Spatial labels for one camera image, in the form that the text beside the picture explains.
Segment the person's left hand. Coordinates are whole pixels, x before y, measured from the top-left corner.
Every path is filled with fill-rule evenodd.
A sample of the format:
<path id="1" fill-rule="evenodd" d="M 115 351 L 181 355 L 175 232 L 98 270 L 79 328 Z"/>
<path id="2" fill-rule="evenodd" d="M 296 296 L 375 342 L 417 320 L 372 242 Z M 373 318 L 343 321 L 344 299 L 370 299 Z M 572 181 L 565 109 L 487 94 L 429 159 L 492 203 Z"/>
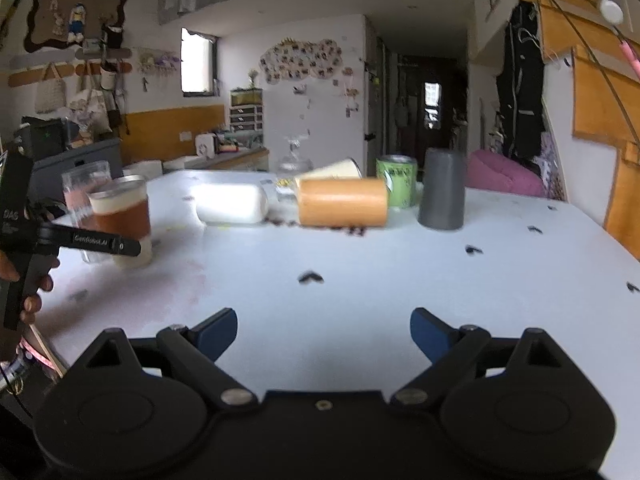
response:
<path id="1" fill-rule="evenodd" d="M 0 252 L 0 278 L 7 283 L 17 283 L 20 280 L 20 274 L 18 274 L 14 264 L 4 252 Z M 53 287 L 54 281 L 50 274 L 40 278 L 36 291 L 23 301 L 23 310 L 21 310 L 23 323 L 26 325 L 35 323 L 36 314 L 42 308 L 42 300 L 38 292 L 40 290 L 42 292 L 52 292 Z"/>

